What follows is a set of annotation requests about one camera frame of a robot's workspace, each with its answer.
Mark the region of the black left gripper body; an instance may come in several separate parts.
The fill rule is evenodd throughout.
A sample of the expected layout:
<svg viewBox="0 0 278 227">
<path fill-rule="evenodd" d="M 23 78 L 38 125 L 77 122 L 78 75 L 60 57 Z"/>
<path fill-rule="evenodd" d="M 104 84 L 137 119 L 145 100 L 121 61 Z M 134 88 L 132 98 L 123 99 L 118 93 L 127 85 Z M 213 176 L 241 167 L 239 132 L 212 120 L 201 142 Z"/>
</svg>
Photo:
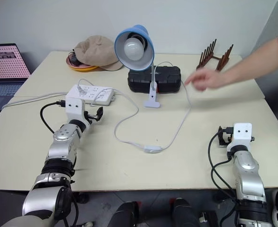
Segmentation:
<svg viewBox="0 0 278 227">
<path fill-rule="evenodd" d="M 88 111 L 84 111 L 84 118 L 88 121 L 91 122 L 93 120 L 97 121 L 98 120 L 98 116 L 97 115 L 91 115 L 88 113 Z"/>
</svg>

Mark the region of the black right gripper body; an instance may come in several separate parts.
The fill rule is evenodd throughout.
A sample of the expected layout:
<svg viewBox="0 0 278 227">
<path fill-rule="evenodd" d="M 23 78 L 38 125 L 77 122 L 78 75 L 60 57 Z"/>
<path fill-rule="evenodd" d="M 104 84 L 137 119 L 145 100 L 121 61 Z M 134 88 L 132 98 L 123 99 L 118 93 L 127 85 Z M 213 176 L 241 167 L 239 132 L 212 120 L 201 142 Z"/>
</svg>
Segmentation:
<svg viewBox="0 0 278 227">
<path fill-rule="evenodd" d="M 232 142 L 233 127 L 221 127 L 218 128 L 218 139 L 220 146 L 227 146 Z"/>
</svg>

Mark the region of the person's bare hand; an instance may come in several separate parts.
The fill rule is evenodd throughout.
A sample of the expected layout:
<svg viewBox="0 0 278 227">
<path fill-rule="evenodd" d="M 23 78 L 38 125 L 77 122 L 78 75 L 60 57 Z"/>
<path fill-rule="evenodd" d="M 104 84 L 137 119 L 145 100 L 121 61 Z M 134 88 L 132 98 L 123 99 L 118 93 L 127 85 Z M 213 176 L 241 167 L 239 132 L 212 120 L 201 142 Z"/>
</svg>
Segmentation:
<svg viewBox="0 0 278 227">
<path fill-rule="evenodd" d="M 189 84 L 198 91 L 205 91 L 224 87 L 228 84 L 228 80 L 216 70 L 198 69 L 188 76 L 184 82 L 184 85 Z"/>
</svg>

